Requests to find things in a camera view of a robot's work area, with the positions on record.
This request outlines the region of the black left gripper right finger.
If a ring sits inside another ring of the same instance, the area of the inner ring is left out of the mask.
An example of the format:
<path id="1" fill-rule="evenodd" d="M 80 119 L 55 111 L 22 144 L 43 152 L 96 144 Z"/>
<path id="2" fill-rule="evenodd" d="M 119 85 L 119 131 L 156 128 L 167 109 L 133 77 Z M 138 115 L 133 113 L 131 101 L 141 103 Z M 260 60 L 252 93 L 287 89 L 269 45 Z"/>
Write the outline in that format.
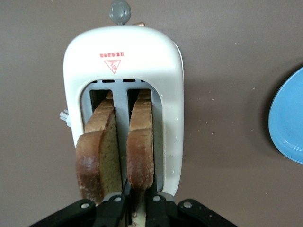
<path id="1" fill-rule="evenodd" d="M 234 227 L 234 223 L 194 199 L 176 204 L 174 197 L 157 191 L 157 181 L 146 191 L 147 227 Z"/>

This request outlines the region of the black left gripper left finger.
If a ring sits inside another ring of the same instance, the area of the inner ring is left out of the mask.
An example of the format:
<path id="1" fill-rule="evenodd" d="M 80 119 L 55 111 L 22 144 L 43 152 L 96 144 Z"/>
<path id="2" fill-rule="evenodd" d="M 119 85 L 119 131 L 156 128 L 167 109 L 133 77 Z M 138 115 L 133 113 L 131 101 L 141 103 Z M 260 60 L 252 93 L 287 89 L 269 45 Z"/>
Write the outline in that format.
<path id="1" fill-rule="evenodd" d="M 108 194 L 99 205 L 89 199 L 81 199 L 31 226 L 125 227 L 128 224 L 127 204 L 130 191 L 130 184 L 126 181 L 122 192 Z"/>

